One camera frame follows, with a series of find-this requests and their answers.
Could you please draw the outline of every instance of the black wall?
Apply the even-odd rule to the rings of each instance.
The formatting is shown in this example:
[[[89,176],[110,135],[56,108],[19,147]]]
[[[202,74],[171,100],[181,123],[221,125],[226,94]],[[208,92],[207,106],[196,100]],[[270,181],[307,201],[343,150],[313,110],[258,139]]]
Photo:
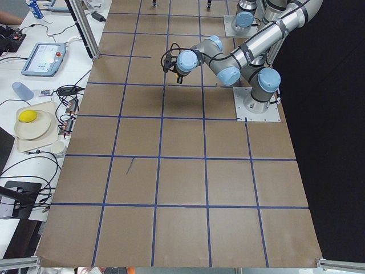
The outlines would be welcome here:
[[[323,257],[365,262],[365,1],[324,0],[274,67]]]

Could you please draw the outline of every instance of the black power adapter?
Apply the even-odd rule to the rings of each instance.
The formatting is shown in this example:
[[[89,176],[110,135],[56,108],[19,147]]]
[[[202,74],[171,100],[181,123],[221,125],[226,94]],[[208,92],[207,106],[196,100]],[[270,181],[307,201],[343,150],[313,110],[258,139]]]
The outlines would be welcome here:
[[[91,16],[93,17],[93,19],[98,20],[99,22],[105,22],[106,19],[99,13],[97,13],[96,11],[94,11]]]

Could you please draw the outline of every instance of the person's arm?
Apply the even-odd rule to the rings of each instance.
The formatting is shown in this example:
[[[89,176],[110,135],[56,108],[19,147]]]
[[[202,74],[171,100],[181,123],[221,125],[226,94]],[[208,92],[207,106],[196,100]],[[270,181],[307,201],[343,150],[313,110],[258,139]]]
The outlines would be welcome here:
[[[0,24],[4,25],[20,25],[23,19],[0,10]]]

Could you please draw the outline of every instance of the light blue joint cap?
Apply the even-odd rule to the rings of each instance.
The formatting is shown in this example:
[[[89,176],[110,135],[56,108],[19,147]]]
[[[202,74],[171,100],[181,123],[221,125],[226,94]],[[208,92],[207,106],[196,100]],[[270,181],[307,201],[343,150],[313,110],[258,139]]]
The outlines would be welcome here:
[[[236,25],[239,27],[249,27],[252,25],[255,17],[252,13],[243,11],[236,15]]]
[[[198,57],[191,50],[185,50],[177,57],[177,66],[183,72],[191,72],[198,65]]]
[[[281,77],[275,69],[265,67],[258,74],[258,83],[266,92],[274,93],[281,83]]]
[[[218,48],[219,48],[220,51],[223,50],[222,41],[220,41],[220,39],[219,39],[218,36],[212,35],[211,37],[208,37],[207,39],[213,41],[214,43],[216,43],[216,45],[218,46]]]
[[[225,86],[233,85],[234,83],[236,83],[237,80],[239,80],[240,76],[240,70],[236,67],[227,67],[217,74],[218,79]]]

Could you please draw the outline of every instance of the blue can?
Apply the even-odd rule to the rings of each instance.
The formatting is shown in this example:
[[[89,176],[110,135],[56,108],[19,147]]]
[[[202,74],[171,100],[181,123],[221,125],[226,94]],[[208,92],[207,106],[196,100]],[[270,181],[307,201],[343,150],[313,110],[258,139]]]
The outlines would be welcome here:
[[[44,15],[40,11],[40,8],[38,4],[36,3],[37,0],[26,0],[25,1],[30,9],[30,11],[33,13],[34,18],[36,19],[42,19]]]

